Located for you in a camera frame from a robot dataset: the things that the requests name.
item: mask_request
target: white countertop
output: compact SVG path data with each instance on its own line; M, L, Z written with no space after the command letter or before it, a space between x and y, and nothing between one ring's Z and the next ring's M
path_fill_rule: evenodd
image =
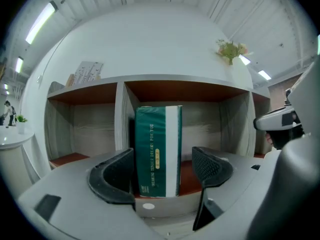
M33 135L29 129L25 129L24 134L19 134L15 126L0 126L0 150L17 148Z

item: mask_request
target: tissue box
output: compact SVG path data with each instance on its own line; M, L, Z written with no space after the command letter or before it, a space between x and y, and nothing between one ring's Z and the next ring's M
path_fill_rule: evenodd
M179 194L181 136L181 106L136 109L135 159L141 196Z

